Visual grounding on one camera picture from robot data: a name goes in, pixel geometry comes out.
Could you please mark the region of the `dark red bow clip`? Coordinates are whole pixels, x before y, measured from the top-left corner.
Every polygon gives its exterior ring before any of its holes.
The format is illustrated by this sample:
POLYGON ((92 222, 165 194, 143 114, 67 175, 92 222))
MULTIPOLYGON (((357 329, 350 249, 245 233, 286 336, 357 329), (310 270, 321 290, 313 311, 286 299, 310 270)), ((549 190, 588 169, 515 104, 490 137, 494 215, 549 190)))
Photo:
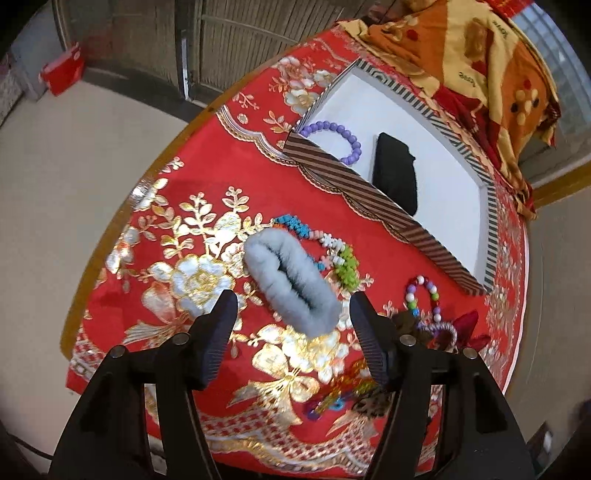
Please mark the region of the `dark red bow clip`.
POLYGON ((472 310, 449 322, 446 332, 439 336, 440 346, 446 351, 462 352, 466 348, 472 348, 480 352, 489 345, 491 336, 486 333, 475 334, 478 321, 479 313, 472 310))

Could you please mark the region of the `red floral tablecloth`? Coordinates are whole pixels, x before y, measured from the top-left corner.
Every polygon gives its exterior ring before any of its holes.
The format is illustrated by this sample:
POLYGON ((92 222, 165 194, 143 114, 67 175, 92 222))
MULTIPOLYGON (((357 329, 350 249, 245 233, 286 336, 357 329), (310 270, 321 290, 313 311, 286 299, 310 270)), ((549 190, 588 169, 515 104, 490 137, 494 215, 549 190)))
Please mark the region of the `red floral tablecloth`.
POLYGON ((66 385, 82 392, 107 351, 162 344, 211 310, 223 289, 238 297, 221 371, 195 397, 214 458, 226 465, 301 478, 366 472, 383 422, 345 404, 318 419, 308 402, 368 375, 346 311, 331 332, 304 336, 270 306, 243 261, 252 235, 286 233, 321 265, 342 306, 358 290, 377 310, 405 309, 418 275, 435 282, 443 318, 476 312, 473 346, 501 387, 509 384, 522 333, 525 227, 502 193, 495 288, 470 296, 349 195, 321 187, 287 162, 288 129, 359 52, 332 28, 277 60, 198 129, 144 186, 85 302, 66 385))

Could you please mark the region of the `orange red patterned blanket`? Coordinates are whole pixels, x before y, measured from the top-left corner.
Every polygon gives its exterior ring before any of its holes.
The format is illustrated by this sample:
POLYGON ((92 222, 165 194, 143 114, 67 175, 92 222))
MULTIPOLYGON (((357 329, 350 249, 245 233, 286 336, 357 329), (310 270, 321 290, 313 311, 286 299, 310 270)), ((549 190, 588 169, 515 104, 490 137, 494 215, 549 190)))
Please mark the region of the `orange red patterned blanket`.
POLYGON ((561 109, 549 67, 514 22, 487 1, 439 0, 405 1, 382 20, 339 25, 462 124, 505 179, 518 213, 535 219, 519 158, 534 137, 554 145, 561 109))

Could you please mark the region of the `striped white tray box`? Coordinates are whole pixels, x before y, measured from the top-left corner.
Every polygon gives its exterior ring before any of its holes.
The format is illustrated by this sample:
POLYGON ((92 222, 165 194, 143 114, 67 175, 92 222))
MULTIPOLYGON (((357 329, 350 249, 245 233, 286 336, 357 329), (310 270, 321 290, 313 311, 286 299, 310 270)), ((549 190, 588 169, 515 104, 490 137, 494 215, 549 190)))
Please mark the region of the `striped white tray box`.
POLYGON ((494 176, 442 114, 394 77, 357 59, 297 121, 283 153, 468 293, 493 290, 494 176))

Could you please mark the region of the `black cloth headband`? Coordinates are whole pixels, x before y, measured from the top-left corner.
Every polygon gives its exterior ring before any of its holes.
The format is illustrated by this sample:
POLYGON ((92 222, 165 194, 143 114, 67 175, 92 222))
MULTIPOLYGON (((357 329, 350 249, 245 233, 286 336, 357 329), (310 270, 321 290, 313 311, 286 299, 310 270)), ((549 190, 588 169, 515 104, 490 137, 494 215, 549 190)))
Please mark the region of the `black cloth headband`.
POLYGON ((378 136, 372 184, 410 216, 418 211, 415 159, 404 142, 385 132, 378 136))

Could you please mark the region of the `red bag on floor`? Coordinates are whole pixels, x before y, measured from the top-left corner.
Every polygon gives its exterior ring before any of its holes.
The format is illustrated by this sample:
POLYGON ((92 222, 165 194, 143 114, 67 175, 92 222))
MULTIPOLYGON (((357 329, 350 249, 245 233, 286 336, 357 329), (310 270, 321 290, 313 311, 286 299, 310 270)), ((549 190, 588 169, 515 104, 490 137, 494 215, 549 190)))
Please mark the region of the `red bag on floor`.
POLYGON ((85 59, 79 42, 64 51, 56 60, 43 66, 39 80, 54 96, 59 96, 82 78, 85 59))

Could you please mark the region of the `grey fluffy scrunchie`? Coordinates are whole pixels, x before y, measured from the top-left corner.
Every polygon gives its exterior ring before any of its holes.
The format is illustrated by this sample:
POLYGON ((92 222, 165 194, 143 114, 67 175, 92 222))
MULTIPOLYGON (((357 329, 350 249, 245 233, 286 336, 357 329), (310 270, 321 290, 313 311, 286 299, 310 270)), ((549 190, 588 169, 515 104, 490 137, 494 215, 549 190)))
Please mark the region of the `grey fluffy scrunchie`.
POLYGON ((293 235, 266 228, 250 236, 243 246, 243 262, 284 323, 308 338, 335 329, 341 302, 293 235))

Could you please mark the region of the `black scrunchie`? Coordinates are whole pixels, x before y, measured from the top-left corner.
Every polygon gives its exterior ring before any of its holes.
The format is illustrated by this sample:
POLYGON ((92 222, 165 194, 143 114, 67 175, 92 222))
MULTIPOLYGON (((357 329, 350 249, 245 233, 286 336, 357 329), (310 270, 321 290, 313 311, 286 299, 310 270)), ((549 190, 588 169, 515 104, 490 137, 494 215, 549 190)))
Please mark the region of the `black scrunchie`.
POLYGON ((411 335, 415 339, 420 338, 419 320, 410 310, 399 311, 391 317, 391 321, 398 336, 411 335))

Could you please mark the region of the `leopard print bow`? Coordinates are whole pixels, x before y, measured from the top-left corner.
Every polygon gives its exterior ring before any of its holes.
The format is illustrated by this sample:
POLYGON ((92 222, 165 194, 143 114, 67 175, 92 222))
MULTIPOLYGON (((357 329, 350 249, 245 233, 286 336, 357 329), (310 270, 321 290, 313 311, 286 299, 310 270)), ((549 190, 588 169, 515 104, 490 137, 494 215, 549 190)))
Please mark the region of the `leopard print bow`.
POLYGON ((388 414, 392 402, 392 393, 376 388, 360 396, 352 410, 370 419, 382 418, 388 414))

